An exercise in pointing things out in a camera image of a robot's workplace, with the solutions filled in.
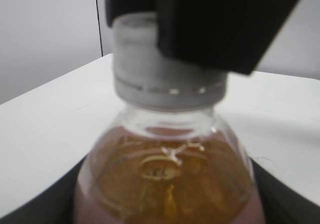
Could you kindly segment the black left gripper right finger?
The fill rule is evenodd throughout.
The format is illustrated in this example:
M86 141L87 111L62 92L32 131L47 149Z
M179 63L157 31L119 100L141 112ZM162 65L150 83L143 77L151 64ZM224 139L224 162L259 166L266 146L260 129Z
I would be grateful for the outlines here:
M251 160L268 224L320 224L320 207Z

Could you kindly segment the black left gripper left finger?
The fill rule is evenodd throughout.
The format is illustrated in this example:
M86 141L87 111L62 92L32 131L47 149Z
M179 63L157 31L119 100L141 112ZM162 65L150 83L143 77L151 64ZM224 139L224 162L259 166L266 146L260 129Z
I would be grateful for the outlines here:
M73 223L73 196L84 159L41 194L0 218L8 224Z

